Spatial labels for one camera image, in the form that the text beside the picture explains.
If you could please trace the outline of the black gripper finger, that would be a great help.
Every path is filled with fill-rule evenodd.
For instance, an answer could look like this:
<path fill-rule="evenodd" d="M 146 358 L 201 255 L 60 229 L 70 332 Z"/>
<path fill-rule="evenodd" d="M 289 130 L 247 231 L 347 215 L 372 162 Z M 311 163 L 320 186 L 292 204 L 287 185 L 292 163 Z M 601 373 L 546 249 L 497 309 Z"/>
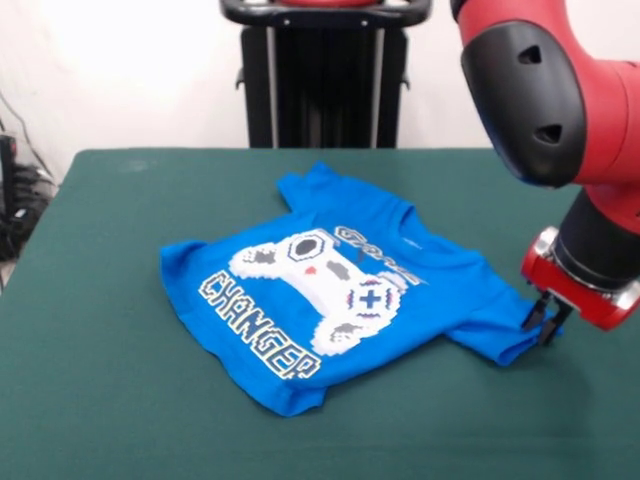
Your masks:
<path fill-rule="evenodd" d="M 559 334 L 561 328 L 571 314 L 572 307 L 570 305 L 559 304 L 556 313 L 553 314 L 541 328 L 538 336 L 538 344 L 540 346 L 549 346 Z"/>
<path fill-rule="evenodd" d="M 547 316 L 547 307 L 551 299 L 552 295 L 549 291 L 543 291 L 540 293 L 539 298 L 535 301 L 531 310 L 521 324 L 521 329 L 523 331 L 530 331 L 545 321 Z"/>

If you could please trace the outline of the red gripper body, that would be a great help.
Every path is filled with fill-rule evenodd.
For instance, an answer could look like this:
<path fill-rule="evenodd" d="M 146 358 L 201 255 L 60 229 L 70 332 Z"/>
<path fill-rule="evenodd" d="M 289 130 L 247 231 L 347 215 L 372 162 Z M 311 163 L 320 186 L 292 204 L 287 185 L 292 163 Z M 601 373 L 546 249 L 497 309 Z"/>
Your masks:
<path fill-rule="evenodd" d="M 611 330 L 622 324 L 639 307 L 639 282 L 617 290 L 602 290 L 577 280 L 556 259 L 554 248 L 559 231 L 550 226 L 533 240 L 524 256 L 521 274 L 539 293 L 549 291 L 552 299 L 547 307 L 544 325 L 558 310 L 559 304 L 572 307 L 572 312 L 592 325 Z"/>

